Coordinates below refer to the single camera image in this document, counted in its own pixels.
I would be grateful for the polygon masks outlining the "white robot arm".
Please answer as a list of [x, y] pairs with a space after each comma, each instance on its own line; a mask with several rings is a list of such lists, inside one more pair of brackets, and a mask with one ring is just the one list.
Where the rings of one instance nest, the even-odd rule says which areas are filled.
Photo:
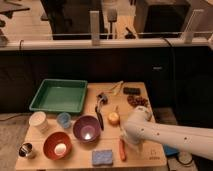
[[152, 112], [137, 106], [122, 124], [124, 139], [131, 145], [150, 140], [213, 160], [213, 129], [159, 124]]

